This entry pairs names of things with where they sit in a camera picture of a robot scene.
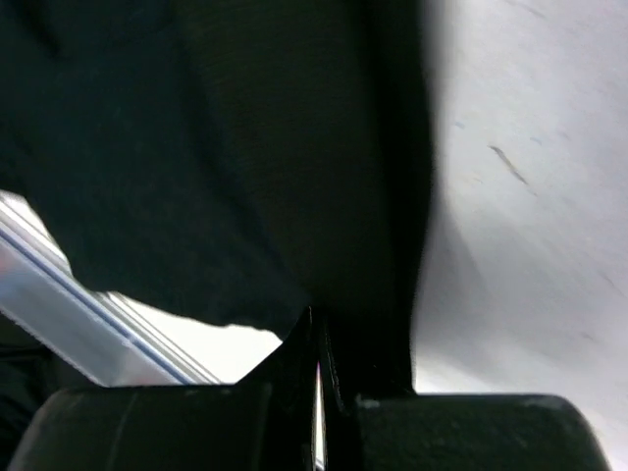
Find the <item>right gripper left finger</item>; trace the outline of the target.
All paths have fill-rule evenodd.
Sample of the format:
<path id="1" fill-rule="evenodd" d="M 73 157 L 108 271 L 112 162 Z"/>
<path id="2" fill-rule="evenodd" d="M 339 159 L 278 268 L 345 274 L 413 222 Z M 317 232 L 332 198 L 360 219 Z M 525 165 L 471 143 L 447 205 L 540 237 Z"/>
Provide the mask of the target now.
<path id="1" fill-rule="evenodd" d="M 313 470 L 312 312 L 236 384 L 55 393 L 12 470 Z"/>

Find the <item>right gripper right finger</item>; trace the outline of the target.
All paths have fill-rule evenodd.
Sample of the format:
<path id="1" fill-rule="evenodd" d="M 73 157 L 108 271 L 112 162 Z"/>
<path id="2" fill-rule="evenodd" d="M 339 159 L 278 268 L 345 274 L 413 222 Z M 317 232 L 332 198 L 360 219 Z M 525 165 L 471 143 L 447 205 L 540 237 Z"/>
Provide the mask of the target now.
<path id="1" fill-rule="evenodd" d="M 607 470 L 583 414 L 551 394 L 417 393 L 357 334 L 318 320 L 329 470 Z"/>

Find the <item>black underwear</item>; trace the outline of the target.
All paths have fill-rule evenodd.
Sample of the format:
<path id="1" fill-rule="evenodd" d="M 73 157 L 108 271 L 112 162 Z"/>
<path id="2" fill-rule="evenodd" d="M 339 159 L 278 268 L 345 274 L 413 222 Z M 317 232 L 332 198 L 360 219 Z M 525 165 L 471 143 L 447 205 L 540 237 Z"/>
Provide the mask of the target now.
<path id="1" fill-rule="evenodd" d="M 1 186 L 76 278 L 412 384 L 433 182 L 420 1 L 5 1 Z"/>

